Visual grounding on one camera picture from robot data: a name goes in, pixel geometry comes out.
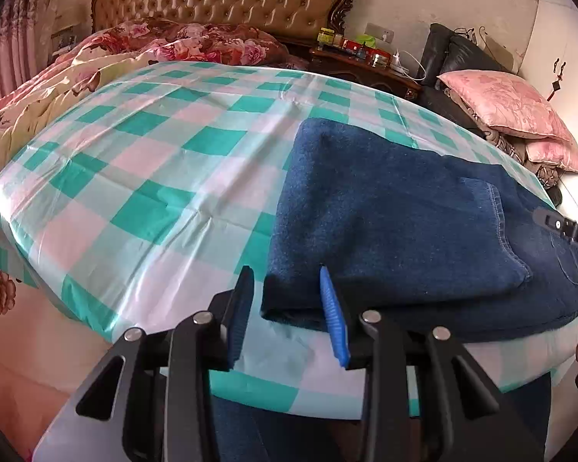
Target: wall outlet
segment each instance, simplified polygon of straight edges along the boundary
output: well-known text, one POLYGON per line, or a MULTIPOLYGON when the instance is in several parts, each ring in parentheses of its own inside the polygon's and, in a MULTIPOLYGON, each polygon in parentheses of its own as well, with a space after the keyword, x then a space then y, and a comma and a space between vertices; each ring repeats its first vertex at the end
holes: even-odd
POLYGON ((376 24, 372 24, 371 22, 366 24, 366 29, 364 30, 364 32, 366 34, 369 34, 370 36, 374 36, 378 40, 382 40, 389 44, 392 43, 392 40, 394 39, 394 32, 391 29, 386 29, 384 27, 377 26, 376 24))

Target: white cable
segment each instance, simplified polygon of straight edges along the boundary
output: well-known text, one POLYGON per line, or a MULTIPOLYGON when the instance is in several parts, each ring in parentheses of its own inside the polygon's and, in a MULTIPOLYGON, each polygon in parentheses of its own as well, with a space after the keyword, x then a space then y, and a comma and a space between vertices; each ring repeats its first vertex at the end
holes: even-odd
POLYGON ((412 80, 413 80, 414 82, 416 82, 416 83, 417 83, 417 82, 421 82, 422 80, 426 79, 426 69, 424 69, 424 66, 422 66, 422 63, 421 63, 419 60, 417 60, 415 57, 413 57, 413 55, 411 55, 411 54, 410 54, 409 52, 407 52, 406 50, 401 50, 401 52, 404 52, 405 54, 409 55, 415 62, 417 62, 417 64, 420 66, 420 68, 421 68, 421 69, 423 70, 423 72, 424 72, 424 77, 423 77, 423 78, 413 78, 413 76, 409 76, 409 75, 404 71, 404 69, 402 70, 402 73, 403 73, 407 78, 412 79, 412 80))

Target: blue gripper pad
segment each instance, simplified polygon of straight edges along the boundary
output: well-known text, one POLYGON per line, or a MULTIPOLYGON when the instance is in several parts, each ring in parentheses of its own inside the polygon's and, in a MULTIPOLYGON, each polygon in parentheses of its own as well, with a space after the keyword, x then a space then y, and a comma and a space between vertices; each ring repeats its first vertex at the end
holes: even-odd
POLYGON ((341 367, 349 364, 349 342, 347 324, 338 304, 336 291, 331 282, 330 272, 322 265, 319 271, 319 291, 324 306, 325 323, 330 334, 331 348, 341 367))

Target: small jar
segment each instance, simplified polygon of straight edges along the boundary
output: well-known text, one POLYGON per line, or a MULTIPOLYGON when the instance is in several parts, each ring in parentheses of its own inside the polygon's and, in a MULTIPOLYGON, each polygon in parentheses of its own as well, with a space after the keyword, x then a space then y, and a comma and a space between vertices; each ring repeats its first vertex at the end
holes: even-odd
POLYGON ((366 54, 367 54, 367 47, 364 47, 363 45, 358 49, 357 53, 356 53, 356 57, 358 57, 358 59, 361 59, 362 61, 366 59, 366 54))
POLYGON ((353 42, 351 40, 343 41, 343 50, 351 55, 357 55, 360 47, 361 45, 358 42, 353 42))
POLYGON ((344 41, 344 36, 339 34, 339 33, 336 33, 334 35, 334 41, 333 41, 332 45, 334 47, 336 47, 337 49, 341 49, 343 46, 343 41, 344 41))
POLYGON ((319 30, 317 41, 319 43, 319 48, 322 48, 324 45, 331 46, 334 42, 334 30, 322 27, 321 30, 319 30))
POLYGON ((390 65, 390 59, 391 55, 388 52, 380 49, 371 49, 366 61, 368 66, 388 67, 390 65))

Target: floral comforter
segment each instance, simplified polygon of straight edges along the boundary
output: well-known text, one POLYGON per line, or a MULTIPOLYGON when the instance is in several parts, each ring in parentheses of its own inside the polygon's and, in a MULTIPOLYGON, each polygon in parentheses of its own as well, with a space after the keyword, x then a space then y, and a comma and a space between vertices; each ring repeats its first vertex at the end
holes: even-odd
MULTIPOLYGON (((0 171, 45 126, 122 75, 164 61, 306 69, 276 38, 246 24, 179 24, 137 19, 99 31, 0 99, 0 171)), ((0 315, 15 286, 0 272, 0 315)))

